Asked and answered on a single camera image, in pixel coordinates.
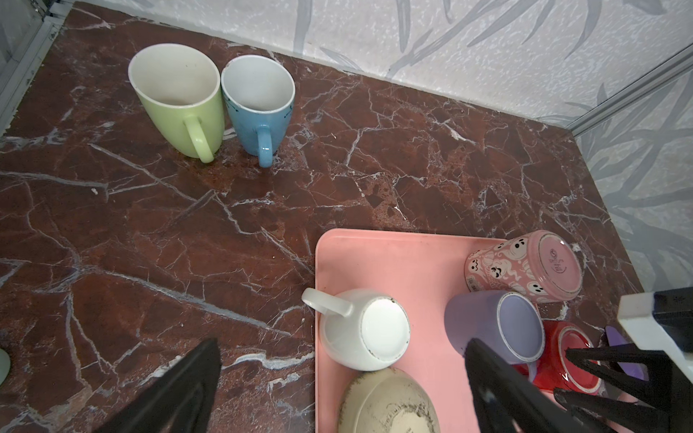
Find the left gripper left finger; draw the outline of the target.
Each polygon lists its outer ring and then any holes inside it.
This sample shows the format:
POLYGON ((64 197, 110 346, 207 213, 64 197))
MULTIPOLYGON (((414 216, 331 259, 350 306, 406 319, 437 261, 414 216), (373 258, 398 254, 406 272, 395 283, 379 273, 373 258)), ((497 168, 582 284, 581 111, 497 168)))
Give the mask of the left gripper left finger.
POLYGON ((206 432, 220 371, 218 341, 208 338, 97 431, 206 432))

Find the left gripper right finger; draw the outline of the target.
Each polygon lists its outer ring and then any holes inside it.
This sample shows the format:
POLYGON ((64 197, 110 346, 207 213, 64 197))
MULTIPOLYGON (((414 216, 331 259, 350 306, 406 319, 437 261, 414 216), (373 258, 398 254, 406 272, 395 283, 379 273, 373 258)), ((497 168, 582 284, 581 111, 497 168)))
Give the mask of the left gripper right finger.
POLYGON ((483 341, 473 338, 465 367, 482 432, 585 432, 483 341))

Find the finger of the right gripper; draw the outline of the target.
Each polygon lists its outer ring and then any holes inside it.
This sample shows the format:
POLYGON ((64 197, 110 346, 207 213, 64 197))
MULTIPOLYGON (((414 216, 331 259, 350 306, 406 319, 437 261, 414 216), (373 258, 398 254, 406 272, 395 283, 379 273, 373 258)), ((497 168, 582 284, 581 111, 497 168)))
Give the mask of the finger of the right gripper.
POLYGON ((632 432, 677 431, 671 414, 671 391, 664 391, 660 386, 638 386, 633 395, 647 406, 561 388, 553 390, 555 401, 574 420, 593 432, 615 432, 603 420, 632 432))
POLYGON ((567 349, 567 359, 580 369, 619 387, 657 387, 671 383, 671 362, 658 350, 642 350, 637 346, 611 346, 567 349), (610 368, 610 364, 641 364, 648 379, 638 379, 610 368))

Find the light green ceramic mug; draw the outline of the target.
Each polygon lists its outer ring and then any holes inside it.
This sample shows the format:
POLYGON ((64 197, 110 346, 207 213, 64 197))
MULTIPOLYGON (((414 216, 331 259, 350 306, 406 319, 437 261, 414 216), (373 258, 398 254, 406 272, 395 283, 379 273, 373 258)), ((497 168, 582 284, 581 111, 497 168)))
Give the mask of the light green ceramic mug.
POLYGON ((220 75, 209 57, 177 43, 137 52, 128 79, 165 140, 184 155, 213 162, 225 131, 220 75))

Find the blue polka dot mug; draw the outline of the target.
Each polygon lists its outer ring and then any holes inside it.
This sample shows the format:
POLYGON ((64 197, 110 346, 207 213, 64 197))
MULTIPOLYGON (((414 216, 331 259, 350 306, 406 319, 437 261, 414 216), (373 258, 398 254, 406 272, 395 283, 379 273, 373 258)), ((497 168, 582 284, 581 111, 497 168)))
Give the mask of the blue polka dot mug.
POLYGON ((292 75, 270 58, 243 55, 222 70, 221 88, 240 144, 262 168, 271 167, 292 120, 292 75))

